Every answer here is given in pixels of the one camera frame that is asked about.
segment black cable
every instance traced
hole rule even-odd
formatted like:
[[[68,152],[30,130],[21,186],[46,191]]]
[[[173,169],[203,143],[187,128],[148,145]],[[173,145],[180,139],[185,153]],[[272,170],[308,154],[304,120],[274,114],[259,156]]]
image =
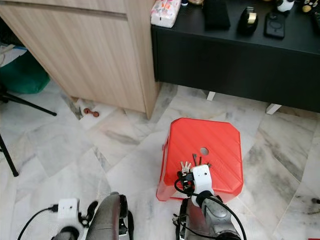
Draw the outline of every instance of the black cable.
[[[192,232],[193,234],[195,234],[195,235],[197,235],[199,237],[206,238],[206,239],[216,239],[215,236],[207,236],[207,235],[202,235],[200,233],[197,233],[197,232],[193,231],[192,229],[190,229],[189,227],[187,227],[186,225],[183,225],[181,222],[180,222],[180,225],[182,227],[184,227],[185,229],[188,229],[190,232]]]
[[[24,234],[25,230],[27,229],[28,225],[31,223],[31,221],[40,213],[44,212],[44,211],[52,211],[54,213],[56,213],[58,211],[58,204],[55,204],[51,207],[48,207],[48,208],[44,208],[40,211],[38,211],[36,214],[34,214],[30,219],[29,221],[24,225],[23,229],[21,230],[19,236],[18,236],[18,239],[17,240],[20,240],[22,235]]]
[[[193,193],[193,192],[186,192],[184,190],[181,190],[180,188],[178,188],[177,184],[179,181],[184,181],[184,179],[177,179],[175,182],[174,182],[174,188],[180,192],[180,193],[183,193],[183,194],[187,194],[187,195],[192,195],[192,196],[200,196],[200,194],[197,194],[197,193]],[[237,217],[237,215],[227,206],[225,205],[223,202],[217,200],[217,199],[214,199],[213,197],[210,197],[210,196],[200,196],[202,198],[205,198],[205,199],[209,199],[211,201],[214,201],[215,203],[219,204],[220,206],[222,206],[223,208],[225,208],[228,212],[231,213],[231,215],[235,218],[235,220],[237,221],[237,223],[239,224],[239,227],[241,229],[241,232],[242,232],[242,235],[243,235],[243,240],[247,240],[247,236],[246,236],[246,233],[245,233],[245,229],[244,227],[242,226],[242,223],[240,221],[240,219]]]

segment green bag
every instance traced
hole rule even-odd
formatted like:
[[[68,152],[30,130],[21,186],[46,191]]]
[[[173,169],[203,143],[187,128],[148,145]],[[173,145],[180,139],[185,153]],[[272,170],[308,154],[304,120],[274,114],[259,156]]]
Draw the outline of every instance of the green bag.
[[[12,92],[36,94],[49,81],[49,75],[29,51],[0,67],[0,83]]]

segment white object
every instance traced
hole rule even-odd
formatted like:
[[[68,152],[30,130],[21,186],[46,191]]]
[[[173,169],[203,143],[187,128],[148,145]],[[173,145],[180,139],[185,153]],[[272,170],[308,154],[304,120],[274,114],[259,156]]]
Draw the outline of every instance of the white object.
[[[212,100],[214,99],[215,95],[216,95],[216,92],[215,92],[215,91],[210,91],[209,94],[208,94],[208,96],[206,97],[206,99],[207,99],[208,101],[212,101]]]
[[[157,0],[151,10],[151,24],[172,28],[175,24],[181,0]]]
[[[0,67],[4,67],[27,52],[27,50],[14,47],[13,44],[0,47]]]
[[[266,108],[266,113],[267,114],[274,114],[279,108],[281,108],[282,105],[279,105],[279,104],[274,104],[274,103],[271,103],[267,108]]]
[[[74,227],[79,232],[78,239],[84,234],[84,227],[79,222],[79,199],[61,199],[58,205],[58,233],[65,227]]]
[[[212,189],[212,179],[209,171],[208,165],[199,165],[195,166],[191,169],[191,172],[193,173],[193,182],[194,182],[194,193],[195,194],[200,194],[203,191],[210,191],[212,195],[215,194],[214,190]],[[191,200],[192,203],[196,206],[199,207],[197,201],[197,197],[192,196]]]
[[[290,11],[292,7],[294,6],[295,1],[294,0],[277,0],[276,1],[276,9],[279,12],[286,12]]]

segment white tile floor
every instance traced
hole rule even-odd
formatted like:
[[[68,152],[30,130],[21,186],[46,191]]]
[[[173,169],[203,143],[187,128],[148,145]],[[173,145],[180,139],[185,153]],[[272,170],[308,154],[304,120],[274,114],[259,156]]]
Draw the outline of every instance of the white tile floor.
[[[19,177],[0,155],[0,240],[15,240],[36,211],[60,198],[91,201],[111,191],[127,196],[135,239],[175,239],[172,214],[180,203],[160,202],[156,189],[161,147],[181,117],[232,123],[241,133],[244,187],[228,203],[249,240],[320,238],[320,120],[317,113],[282,107],[266,115],[265,102],[164,84],[150,120],[143,113],[101,103],[72,103],[50,82],[20,97],[56,111],[53,117],[17,103],[1,105],[0,131]],[[84,108],[100,113],[85,115]],[[24,239],[51,239],[52,213],[38,216]]]

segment cabinet leg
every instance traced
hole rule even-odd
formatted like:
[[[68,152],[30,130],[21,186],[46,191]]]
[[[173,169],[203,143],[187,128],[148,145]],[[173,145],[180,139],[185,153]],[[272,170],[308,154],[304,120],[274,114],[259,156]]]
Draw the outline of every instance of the cabinet leg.
[[[266,113],[267,114],[274,114],[282,105],[279,105],[279,104],[274,104],[274,103],[271,103],[267,108],[266,108]]]
[[[215,91],[210,91],[208,96],[206,97],[206,99],[208,101],[212,101],[214,99],[214,96],[215,96],[216,92]]]

